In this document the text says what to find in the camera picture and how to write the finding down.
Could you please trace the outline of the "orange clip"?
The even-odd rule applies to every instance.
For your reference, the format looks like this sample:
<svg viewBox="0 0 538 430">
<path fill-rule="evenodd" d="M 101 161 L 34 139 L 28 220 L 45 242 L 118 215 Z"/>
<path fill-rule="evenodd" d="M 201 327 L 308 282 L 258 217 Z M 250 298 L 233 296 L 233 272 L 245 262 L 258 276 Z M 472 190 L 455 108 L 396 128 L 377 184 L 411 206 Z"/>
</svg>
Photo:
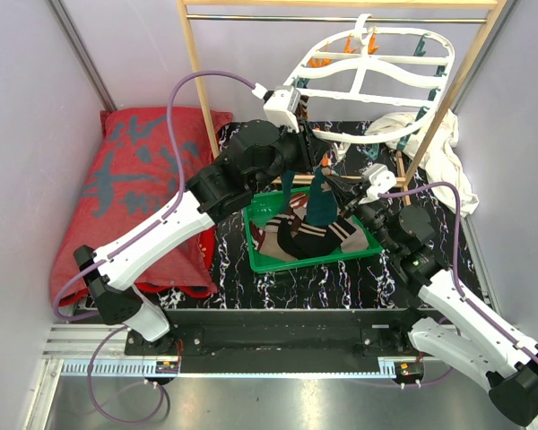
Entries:
<svg viewBox="0 0 538 430">
<path fill-rule="evenodd" d="M 332 164 L 327 153 L 323 156 L 320 167 L 324 175 L 327 176 L 332 174 Z"/>
</svg>

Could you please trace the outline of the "white oval clip hanger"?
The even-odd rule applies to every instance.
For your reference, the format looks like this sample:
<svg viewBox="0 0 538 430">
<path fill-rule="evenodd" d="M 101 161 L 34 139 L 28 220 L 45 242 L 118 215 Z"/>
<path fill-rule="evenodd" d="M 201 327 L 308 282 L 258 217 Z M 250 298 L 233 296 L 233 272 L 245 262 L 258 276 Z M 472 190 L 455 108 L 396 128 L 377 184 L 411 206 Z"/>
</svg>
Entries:
<svg viewBox="0 0 538 430">
<path fill-rule="evenodd" d="M 331 142 L 370 145 L 399 141 L 417 133 L 438 111 L 456 52 L 432 30 L 375 26 L 359 16 L 354 27 L 317 42 L 280 86 L 292 86 L 324 108 L 353 114 L 403 108 L 416 117 L 404 129 L 351 135 L 315 129 Z"/>
</svg>

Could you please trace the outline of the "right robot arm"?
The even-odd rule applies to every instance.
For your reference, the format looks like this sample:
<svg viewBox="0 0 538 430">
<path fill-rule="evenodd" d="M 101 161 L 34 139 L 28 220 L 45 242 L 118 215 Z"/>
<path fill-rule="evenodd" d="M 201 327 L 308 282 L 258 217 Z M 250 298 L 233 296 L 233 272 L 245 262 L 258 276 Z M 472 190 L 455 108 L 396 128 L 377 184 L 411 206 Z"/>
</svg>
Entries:
<svg viewBox="0 0 538 430">
<path fill-rule="evenodd" d="M 392 350 L 441 360 L 483 388 L 504 417 L 529 426 L 538 417 L 538 341 L 488 307 L 461 283 L 457 265 L 434 253 L 428 243 L 435 231 L 421 206 L 390 209 L 392 181 L 330 176 L 326 182 L 341 213 L 356 217 L 386 250 L 405 288 L 458 330 L 410 308 L 389 332 Z"/>
</svg>

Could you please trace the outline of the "dark teal sock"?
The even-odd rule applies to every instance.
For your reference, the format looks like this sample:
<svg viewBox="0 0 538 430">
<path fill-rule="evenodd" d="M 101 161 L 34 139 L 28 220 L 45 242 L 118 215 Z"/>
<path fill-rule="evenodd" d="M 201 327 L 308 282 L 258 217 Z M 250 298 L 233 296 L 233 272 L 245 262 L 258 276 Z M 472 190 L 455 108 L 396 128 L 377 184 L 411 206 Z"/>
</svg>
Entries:
<svg viewBox="0 0 538 430">
<path fill-rule="evenodd" d="M 327 227 L 337 219 L 337 203 L 326 178 L 330 168 L 318 168 L 311 181 L 306 222 L 314 227 Z"/>
</svg>

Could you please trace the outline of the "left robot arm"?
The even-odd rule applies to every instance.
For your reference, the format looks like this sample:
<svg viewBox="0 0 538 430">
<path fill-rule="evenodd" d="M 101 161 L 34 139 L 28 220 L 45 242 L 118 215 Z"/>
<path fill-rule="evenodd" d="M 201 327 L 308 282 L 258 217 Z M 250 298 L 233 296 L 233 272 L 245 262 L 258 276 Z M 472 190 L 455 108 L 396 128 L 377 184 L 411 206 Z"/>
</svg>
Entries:
<svg viewBox="0 0 538 430">
<path fill-rule="evenodd" d="M 161 257 L 237 211 L 282 174 L 311 173 L 328 152 L 305 120 L 290 131 L 265 120 L 245 123 L 215 161 L 188 179 L 159 211 L 97 249 L 74 251 L 76 265 L 106 325 L 124 324 L 155 354 L 169 353 L 176 333 L 135 281 Z"/>
</svg>

